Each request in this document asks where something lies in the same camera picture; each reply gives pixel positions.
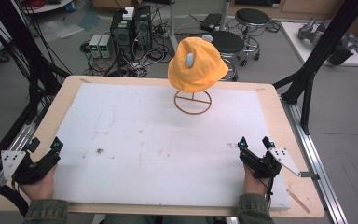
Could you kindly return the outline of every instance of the hand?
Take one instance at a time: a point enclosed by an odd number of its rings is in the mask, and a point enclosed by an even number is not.
[[[246,194],[260,194],[266,195],[269,179],[255,179],[253,171],[247,166],[243,165],[245,169],[245,182],[243,183],[243,191]]]
[[[54,194],[54,172],[57,164],[51,168],[50,171],[40,181],[32,185],[20,185],[20,189],[32,201],[41,199],[52,199]]]

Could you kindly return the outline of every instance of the white board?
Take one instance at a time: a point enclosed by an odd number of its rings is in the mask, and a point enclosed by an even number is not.
[[[212,107],[188,115],[171,87],[82,84],[57,136],[55,197],[74,203],[236,207],[243,136],[259,157],[269,131],[255,91],[210,89]],[[279,175],[271,207],[289,208]]]
[[[281,22],[284,33],[290,39],[293,48],[296,50],[296,53],[302,62],[305,62],[308,59],[310,53],[315,47],[309,40],[301,40],[298,38],[298,29],[303,27],[305,24],[306,23]],[[340,66],[358,66],[358,53],[354,49],[351,50],[351,53],[353,53],[353,55]],[[331,65],[331,63],[324,62],[324,65]]]

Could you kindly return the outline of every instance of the white bracket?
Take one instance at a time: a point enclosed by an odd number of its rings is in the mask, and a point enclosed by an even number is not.
[[[289,150],[287,150],[285,147],[271,147],[269,152],[272,154],[275,160],[278,161],[278,163],[282,164],[288,170],[293,172],[293,174],[301,177],[301,173],[290,156]]]
[[[25,156],[24,151],[1,151],[1,161],[5,180],[9,180]]]

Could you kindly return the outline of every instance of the hat stand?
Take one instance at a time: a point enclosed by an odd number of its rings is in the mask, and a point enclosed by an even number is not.
[[[207,110],[209,110],[209,108],[211,108],[211,105],[212,105],[212,98],[211,98],[211,95],[207,92],[207,91],[202,91],[204,92],[207,96],[208,96],[208,100],[206,101],[203,101],[203,100],[197,100],[195,99],[194,95],[195,95],[195,92],[192,92],[191,93],[191,98],[189,97],[184,97],[184,96],[179,96],[178,94],[180,93],[181,91],[178,91],[173,100],[175,101],[175,105],[176,107],[181,110],[182,112],[184,113],[187,113],[187,114],[190,114],[190,115],[198,115],[198,114],[202,114],[202,113],[205,113]],[[182,99],[182,100],[188,100],[188,101],[193,101],[195,103],[198,103],[198,104],[206,104],[207,107],[201,111],[196,111],[196,112],[192,112],[192,111],[189,111],[187,109],[185,109],[183,106],[179,106],[178,104],[178,100],[179,99]]]

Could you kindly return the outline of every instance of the sleeve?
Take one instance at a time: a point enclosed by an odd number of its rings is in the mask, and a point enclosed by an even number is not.
[[[274,223],[269,215],[266,199],[259,194],[243,194],[240,196],[238,220],[241,224]]]
[[[65,224],[68,202],[63,200],[37,200],[31,202],[23,224]]]

